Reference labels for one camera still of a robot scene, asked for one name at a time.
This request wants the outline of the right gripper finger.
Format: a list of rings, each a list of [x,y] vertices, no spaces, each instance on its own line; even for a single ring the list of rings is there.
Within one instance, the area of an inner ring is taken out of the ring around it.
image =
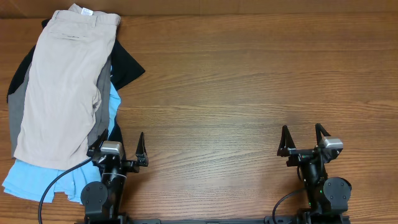
[[[330,134],[326,131],[326,129],[320,123],[317,123],[315,125],[315,133],[316,133],[316,137],[317,137],[317,145],[318,146],[320,145],[322,137],[330,136]]]
[[[280,157],[289,157],[292,151],[296,150],[296,146],[290,134],[287,125],[282,127],[282,134],[280,139],[279,148],[277,150],[277,155]]]

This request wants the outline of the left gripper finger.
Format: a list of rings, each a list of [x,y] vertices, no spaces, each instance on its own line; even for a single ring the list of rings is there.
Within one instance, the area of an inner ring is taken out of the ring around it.
[[[108,139],[108,130],[105,129],[97,140],[88,147],[86,155],[88,157],[93,157],[97,152],[100,152],[102,144]]]
[[[137,163],[139,166],[147,167],[149,165],[149,159],[144,142],[144,133],[141,132],[139,142],[136,149]]]

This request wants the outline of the beige khaki shorts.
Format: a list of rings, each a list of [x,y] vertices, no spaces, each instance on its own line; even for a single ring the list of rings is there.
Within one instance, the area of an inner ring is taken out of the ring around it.
[[[87,159],[88,135],[101,104],[96,85],[120,19],[82,9],[54,12],[32,57],[16,159],[58,170]]]

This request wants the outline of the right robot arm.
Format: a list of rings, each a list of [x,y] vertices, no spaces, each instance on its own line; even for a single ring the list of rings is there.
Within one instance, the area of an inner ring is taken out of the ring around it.
[[[343,150],[343,142],[331,136],[320,124],[315,125],[317,143],[312,149],[297,149],[288,127],[282,127],[277,155],[286,157],[288,167],[296,167],[303,188],[282,197],[272,210],[272,221],[278,206],[287,198],[306,192],[308,208],[300,208],[294,217],[285,217],[288,223],[349,223],[343,214],[348,210],[352,185],[343,178],[329,177],[325,165],[336,159]]]

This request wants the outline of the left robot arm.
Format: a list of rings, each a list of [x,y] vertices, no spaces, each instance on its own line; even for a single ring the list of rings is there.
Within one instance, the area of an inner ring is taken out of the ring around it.
[[[100,181],[90,182],[81,191],[85,223],[131,223],[128,215],[121,213],[119,208],[127,174],[138,173],[141,167],[149,165],[144,133],[137,145],[137,159],[127,160],[124,155],[122,143],[109,141],[107,130],[88,148],[87,156],[103,172]]]

